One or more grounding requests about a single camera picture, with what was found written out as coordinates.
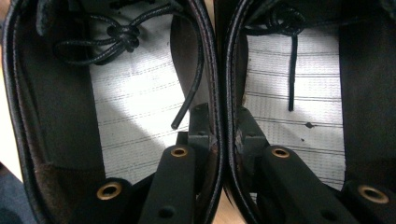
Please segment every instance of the shoe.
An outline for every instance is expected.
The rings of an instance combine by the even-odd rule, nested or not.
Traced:
[[[246,223],[395,220],[386,212],[396,191],[394,8],[388,1],[215,5],[217,28],[226,27],[217,29],[225,187]],[[375,211],[379,204],[384,213]]]
[[[17,0],[3,31],[38,223],[212,221],[225,151],[202,1]]]

